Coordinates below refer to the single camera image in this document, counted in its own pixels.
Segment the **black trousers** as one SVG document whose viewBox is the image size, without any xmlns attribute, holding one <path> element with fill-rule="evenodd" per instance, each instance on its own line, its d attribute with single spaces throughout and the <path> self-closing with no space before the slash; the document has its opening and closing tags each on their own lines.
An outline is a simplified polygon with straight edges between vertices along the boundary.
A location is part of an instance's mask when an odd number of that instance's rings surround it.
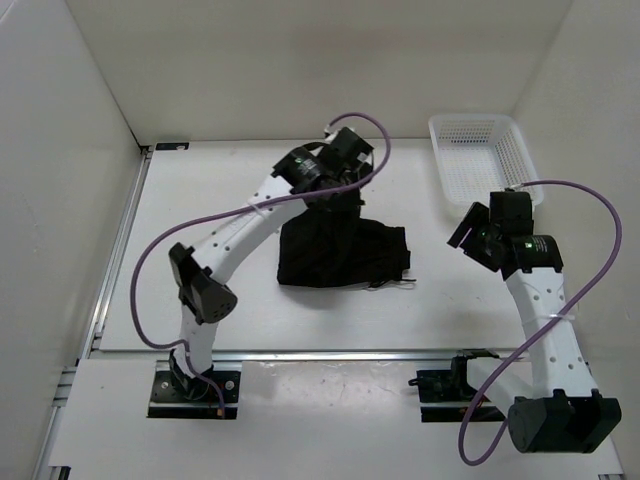
<svg viewBox="0 0 640 480">
<path fill-rule="evenodd" d="M 403 281 L 410 268 L 406 230 L 363 218 L 358 209 L 309 209 L 280 230 L 276 279 L 283 286 L 379 288 Z"/>
</svg>

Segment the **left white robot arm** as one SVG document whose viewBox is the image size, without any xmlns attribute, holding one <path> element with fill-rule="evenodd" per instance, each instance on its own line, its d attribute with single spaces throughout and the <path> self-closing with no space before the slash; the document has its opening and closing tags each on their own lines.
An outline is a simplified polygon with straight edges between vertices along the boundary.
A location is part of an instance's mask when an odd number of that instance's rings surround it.
<svg viewBox="0 0 640 480">
<path fill-rule="evenodd" d="M 287 200 L 265 208 L 261 202 L 353 184 L 373 171 L 368 159 L 374 148 L 354 130 L 344 127 L 325 142 L 296 147 L 273 167 L 249 200 L 249 211 L 222 224 L 202 241 L 169 251 L 178 298 L 182 303 L 180 338 L 189 346 L 173 353 L 175 388 L 188 400 L 206 395 L 212 369 L 211 351 L 218 323 L 238 303 L 227 282 L 240 264 L 271 234 L 309 207 L 356 207 L 359 192 L 324 194 Z"/>
</svg>

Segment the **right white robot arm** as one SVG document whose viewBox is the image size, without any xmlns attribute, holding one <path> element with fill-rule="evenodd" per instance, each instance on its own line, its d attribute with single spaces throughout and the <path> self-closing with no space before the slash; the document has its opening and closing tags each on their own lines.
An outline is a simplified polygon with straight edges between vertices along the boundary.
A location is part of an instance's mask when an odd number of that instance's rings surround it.
<svg viewBox="0 0 640 480">
<path fill-rule="evenodd" d="M 580 350 L 560 250 L 553 237 L 535 234 L 529 193 L 497 191 L 487 205 L 473 203 L 448 243 L 501 274 L 525 337 L 506 359 L 485 352 L 453 359 L 450 390 L 471 399 L 461 426 L 487 399 L 521 453 L 594 452 L 620 422 L 621 407 L 600 393 Z"/>
</svg>

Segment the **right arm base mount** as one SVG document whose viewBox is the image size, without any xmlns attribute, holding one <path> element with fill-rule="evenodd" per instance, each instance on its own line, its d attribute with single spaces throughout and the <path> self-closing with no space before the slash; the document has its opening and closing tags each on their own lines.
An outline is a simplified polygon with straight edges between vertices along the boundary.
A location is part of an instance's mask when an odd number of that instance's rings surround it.
<svg viewBox="0 0 640 480">
<path fill-rule="evenodd" d="M 478 359 L 493 359 L 493 362 L 482 365 L 480 369 L 479 383 L 482 384 L 484 378 L 495 369 L 494 364 L 501 363 L 499 355 L 491 350 L 460 350 L 445 367 L 431 366 L 416 371 L 416 376 L 408 381 L 408 386 L 417 389 L 423 423 L 460 423 L 463 420 L 476 395 L 476 389 L 468 383 L 467 364 Z M 504 374 L 487 389 L 471 414 L 470 421 L 504 421 L 505 413 L 519 394 L 516 377 Z"/>
</svg>

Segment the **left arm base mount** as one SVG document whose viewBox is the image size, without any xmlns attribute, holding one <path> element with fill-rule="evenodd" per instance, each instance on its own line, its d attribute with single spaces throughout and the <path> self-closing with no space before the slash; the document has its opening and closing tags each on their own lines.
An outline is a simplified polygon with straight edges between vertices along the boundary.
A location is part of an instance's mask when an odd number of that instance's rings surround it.
<svg viewBox="0 0 640 480">
<path fill-rule="evenodd" d="M 235 420 L 238 415 L 241 371 L 214 369 L 206 373 L 221 390 L 224 409 L 216 391 L 196 379 L 195 389 L 188 393 L 174 378 L 168 366 L 156 368 L 147 417 L 152 419 Z"/>
</svg>

